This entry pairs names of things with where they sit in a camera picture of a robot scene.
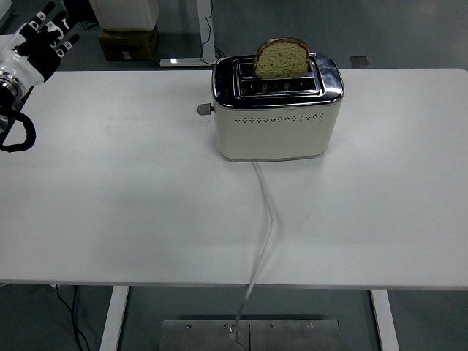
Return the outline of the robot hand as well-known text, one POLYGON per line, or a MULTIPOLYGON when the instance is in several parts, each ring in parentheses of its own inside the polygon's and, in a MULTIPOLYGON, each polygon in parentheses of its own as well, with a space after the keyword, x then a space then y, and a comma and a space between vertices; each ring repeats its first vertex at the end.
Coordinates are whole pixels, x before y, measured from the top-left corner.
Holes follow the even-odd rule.
POLYGON ((65 10, 51 17, 55 7, 54 1, 48 2, 1 48, 1 81, 19 91, 46 82, 80 40, 71 33, 77 18, 65 10))

